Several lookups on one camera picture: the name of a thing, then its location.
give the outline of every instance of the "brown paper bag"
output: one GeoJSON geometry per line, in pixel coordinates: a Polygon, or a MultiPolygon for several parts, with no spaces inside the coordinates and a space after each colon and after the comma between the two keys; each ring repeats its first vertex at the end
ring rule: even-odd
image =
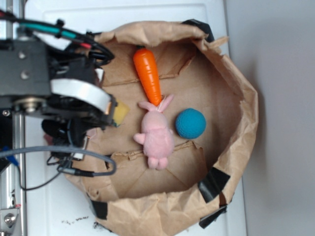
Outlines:
{"type": "MultiPolygon", "coordinates": [[[[104,66],[103,88],[130,107],[123,124],[97,130],[88,149],[112,154],[117,172],[109,177],[68,177],[85,192],[97,222],[124,236],[174,235],[229,204],[249,160],[258,124],[257,93],[231,59],[220,55],[221,38],[208,43],[197,27],[169,22],[128,24],[97,37],[116,56],[104,66]],[[135,71],[135,45],[155,54],[162,93],[175,94],[164,112],[175,131],[176,116],[186,108],[203,113],[205,132],[193,141],[174,132],[175,150],[163,171],[151,170],[140,131],[147,100],[135,71]]],[[[74,167],[106,171],[86,156],[74,167]]]]}

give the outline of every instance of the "carrot toy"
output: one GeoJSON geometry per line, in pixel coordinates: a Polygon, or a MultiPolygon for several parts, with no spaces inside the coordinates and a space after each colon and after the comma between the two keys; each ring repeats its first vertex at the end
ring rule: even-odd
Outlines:
{"type": "Polygon", "coordinates": [[[149,101],[158,106],[162,100],[162,95],[158,68],[153,53],[145,47],[141,47],[134,54],[133,62],[149,101]]]}

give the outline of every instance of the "sponge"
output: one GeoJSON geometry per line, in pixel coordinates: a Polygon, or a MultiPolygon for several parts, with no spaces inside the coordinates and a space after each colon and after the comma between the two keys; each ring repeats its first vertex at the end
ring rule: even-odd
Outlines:
{"type": "Polygon", "coordinates": [[[195,139],[205,131],[206,119],[201,112],[188,108],[177,116],[175,127],[181,137],[195,139]]]}
{"type": "Polygon", "coordinates": [[[115,127],[118,127],[119,125],[122,124],[124,118],[126,117],[127,113],[130,110],[130,108],[122,101],[117,99],[117,103],[118,103],[117,107],[115,107],[114,114],[113,114],[115,127]]]}

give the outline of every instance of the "red wire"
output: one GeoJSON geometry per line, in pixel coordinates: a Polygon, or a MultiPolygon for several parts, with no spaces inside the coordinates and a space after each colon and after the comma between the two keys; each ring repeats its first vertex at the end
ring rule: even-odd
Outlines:
{"type": "Polygon", "coordinates": [[[88,48],[88,49],[91,49],[91,45],[90,44],[88,44],[88,43],[80,43],[80,46],[82,46],[82,47],[85,47],[85,48],[88,48]]]}

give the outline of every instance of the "green cable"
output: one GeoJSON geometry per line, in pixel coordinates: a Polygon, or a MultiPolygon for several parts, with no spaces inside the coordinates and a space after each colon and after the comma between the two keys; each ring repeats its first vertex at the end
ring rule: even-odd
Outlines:
{"type": "MultiPolygon", "coordinates": [[[[60,29],[56,27],[44,26],[44,25],[39,25],[39,24],[30,24],[30,23],[21,23],[21,25],[31,28],[33,30],[39,30],[39,31],[44,31],[44,32],[54,33],[54,34],[60,33],[60,29]]],[[[61,35],[68,38],[76,37],[76,34],[65,31],[65,30],[61,32],[61,35]]]]}

